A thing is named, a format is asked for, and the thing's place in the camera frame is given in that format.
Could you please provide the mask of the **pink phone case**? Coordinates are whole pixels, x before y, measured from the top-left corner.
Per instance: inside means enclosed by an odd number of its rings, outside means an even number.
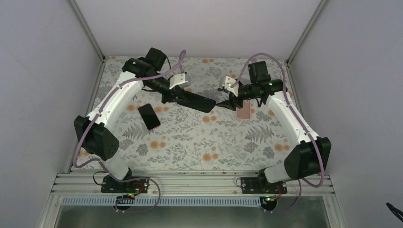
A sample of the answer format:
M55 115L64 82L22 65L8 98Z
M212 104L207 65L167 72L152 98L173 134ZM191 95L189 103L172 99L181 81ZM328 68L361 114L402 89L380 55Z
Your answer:
M236 116L240 120L250 120L251 119L251 107L250 107L249 100L243 101L242 108L236 108Z

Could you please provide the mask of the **black phone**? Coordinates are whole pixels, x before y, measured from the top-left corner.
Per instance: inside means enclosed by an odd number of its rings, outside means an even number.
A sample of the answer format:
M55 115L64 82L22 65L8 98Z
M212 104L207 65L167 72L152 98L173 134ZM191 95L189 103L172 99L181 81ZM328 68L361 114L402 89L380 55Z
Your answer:
M175 102L203 113L209 113L216 106L215 100L188 91L184 91Z

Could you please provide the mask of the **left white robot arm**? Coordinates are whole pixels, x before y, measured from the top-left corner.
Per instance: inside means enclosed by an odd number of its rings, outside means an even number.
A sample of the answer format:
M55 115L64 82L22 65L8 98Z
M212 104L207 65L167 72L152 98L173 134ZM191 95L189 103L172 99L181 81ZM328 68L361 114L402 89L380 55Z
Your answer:
M160 71L167 56L158 49L151 48L145 57L127 60L117 82L100 104L85 117L77 116L74 120L78 144L73 166L82 168L91 162L98 162L114 180L113 186L118 191L129 191L133 181L131 170L117 154L119 141L110 129L128 102L148 83L151 83L153 90L170 86L170 82L164 82L165 76L181 68L185 56L184 49L179 54L178 62L164 73Z

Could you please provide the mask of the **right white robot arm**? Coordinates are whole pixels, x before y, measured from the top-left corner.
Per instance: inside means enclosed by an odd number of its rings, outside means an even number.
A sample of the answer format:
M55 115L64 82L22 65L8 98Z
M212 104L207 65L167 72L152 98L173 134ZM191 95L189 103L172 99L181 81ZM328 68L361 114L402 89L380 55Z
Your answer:
M250 84L230 76L220 79L219 91L229 94L219 107L235 111L246 100L260 99L278 118L289 137L291 152L285 160L258 173L258 189L270 193L280 181L299 180L315 173L324 174L331 150L327 137L320 137L293 105L281 79L271 79L265 61L248 65Z

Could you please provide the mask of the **floral table mat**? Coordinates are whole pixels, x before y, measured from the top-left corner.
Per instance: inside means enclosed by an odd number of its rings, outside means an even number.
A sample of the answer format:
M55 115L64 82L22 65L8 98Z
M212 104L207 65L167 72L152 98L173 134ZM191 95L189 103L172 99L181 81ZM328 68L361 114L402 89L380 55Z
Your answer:
M94 107L113 88L129 58L106 57ZM237 78L246 61L186 57L182 66L191 85L185 90L224 101L228 94L217 91L219 79ZM152 131L138 112L145 104L152 106L161 123ZM123 106L111 132L119 140L117 154L132 170L260 170L282 163L296 143L269 107L258 107L253 100L250 111L250 119L241 120L226 108L203 113L162 104L159 93L140 91Z

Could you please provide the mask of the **black object at edge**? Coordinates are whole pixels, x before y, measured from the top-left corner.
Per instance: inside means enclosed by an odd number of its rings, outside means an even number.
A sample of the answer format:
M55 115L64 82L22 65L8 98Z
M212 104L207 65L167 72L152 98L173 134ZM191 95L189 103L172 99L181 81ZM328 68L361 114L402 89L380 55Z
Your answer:
M391 203L386 203L387 208L401 221L403 222L403 212L394 207Z

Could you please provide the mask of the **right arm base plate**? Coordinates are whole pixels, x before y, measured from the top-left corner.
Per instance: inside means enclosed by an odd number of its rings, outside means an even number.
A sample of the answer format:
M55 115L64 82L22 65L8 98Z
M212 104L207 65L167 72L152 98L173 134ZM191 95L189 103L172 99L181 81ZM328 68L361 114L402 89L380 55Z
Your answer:
M243 194L286 194L287 185L284 181L268 183L264 178L242 177L240 187Z

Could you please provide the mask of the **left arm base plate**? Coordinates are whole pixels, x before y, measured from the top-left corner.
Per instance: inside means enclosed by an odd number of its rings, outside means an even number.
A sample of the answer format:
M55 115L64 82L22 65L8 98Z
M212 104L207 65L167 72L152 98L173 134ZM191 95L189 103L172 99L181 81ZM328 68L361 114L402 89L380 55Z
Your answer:
M103 179L101 192L102 193L122 193L122 194L138 194L147 193L149 187L149 180L135 179L131 182L118 182L106 176Z

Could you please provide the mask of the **aluminium mounting rail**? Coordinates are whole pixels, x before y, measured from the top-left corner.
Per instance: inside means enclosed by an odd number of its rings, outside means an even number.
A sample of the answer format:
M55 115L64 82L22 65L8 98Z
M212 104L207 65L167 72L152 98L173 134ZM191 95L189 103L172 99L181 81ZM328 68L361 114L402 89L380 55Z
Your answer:
M134 171L157 182L162 196L242 196L240 179L255 177L256 171ZM104 174L73 171L57 174L54 195L100 195Z

